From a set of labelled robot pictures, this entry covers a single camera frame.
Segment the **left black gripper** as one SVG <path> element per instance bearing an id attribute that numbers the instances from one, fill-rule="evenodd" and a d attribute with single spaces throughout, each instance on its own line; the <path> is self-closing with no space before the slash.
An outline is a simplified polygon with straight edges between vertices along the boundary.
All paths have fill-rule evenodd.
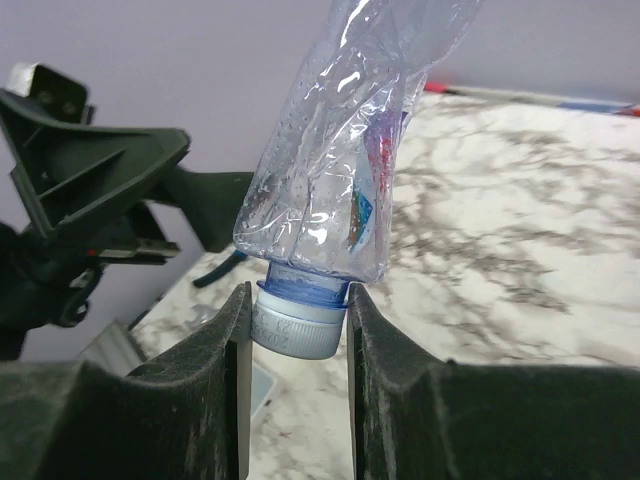
<path id="1" fill-rule="evenodd" d="M 163 265 L 180 252 L 138 201 L 186 155 L 190 138 L 176 128 L 61 122 L 7 90 L 1 129 L 33 225 L 1 225 L 1 358 L 17 360 L 29 331 L 85 319 L 107 266 Z M 203 249 L 219 253 L 252 179 L 175 167 L 159 183 L 159 202 L 181 210 Z"/>

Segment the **red marker pen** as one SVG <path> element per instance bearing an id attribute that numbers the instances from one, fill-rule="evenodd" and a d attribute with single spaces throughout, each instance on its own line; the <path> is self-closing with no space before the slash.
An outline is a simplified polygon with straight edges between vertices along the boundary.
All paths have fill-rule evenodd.
<path id="1" fill-rule="evenodd" d="M 424 91 L 434 94 L 464 95 L 464 91 L 459 87 L 436 82 L 427 82 Z"/>

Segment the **blue handled pliers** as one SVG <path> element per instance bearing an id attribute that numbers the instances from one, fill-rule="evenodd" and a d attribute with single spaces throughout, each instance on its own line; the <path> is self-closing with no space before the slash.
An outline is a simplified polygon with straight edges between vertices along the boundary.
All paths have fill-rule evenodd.
<path id="1" fill-rule="evenodd" d="M 246 261 L 248 256 L 239 250 L 235 250 L 220 265 L 216 266 L 208 273 L 192 281 L 192 286 L 197 289 L 205 288 L 230 273 L 239 264 Z"/>

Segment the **clear water bottle edge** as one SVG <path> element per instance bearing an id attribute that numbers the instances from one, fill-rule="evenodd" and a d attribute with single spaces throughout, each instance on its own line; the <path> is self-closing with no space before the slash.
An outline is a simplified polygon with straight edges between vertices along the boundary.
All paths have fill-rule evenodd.
<path id="1" fill-rule="evenodd" d="M 390 248 L 402 136 L 433 65 L 476 1 L 335 1 L 239 211 L 235 247 L 268 264 L 251 335 L 294 358 L 337 350 L 349 286 L 375 283 Z"/>

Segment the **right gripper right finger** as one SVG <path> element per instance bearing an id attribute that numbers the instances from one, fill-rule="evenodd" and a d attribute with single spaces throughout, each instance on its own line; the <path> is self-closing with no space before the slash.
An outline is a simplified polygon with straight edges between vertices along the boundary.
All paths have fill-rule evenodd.
<path id="1" fill-rule="evenodd" d="M 347 316 L 358 479 L 635 479 L 639 373 L 471 365 L 421 348 L 362 285 Z"/>

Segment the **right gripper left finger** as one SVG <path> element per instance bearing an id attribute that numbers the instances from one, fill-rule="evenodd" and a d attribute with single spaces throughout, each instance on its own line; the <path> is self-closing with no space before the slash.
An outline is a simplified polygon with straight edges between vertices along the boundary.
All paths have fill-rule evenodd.
<path id="1" fill-rule="evenodd" d="M 5 479 L 244 479 L 252 291 L 127 376 L 90 361 L 1 366 Z"/>

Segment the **blue red pen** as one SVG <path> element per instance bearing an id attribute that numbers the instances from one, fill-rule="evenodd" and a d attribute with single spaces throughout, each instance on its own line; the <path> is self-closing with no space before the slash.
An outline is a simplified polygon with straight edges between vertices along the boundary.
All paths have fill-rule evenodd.
<path id="1" fill-rule="evenodd" d="M 639 106 L 619 102 L 600 102 L 587 100 L 564 100 L 556 103 L 557 108 L 579 110 L 593 113 L 639 117 Z"/>

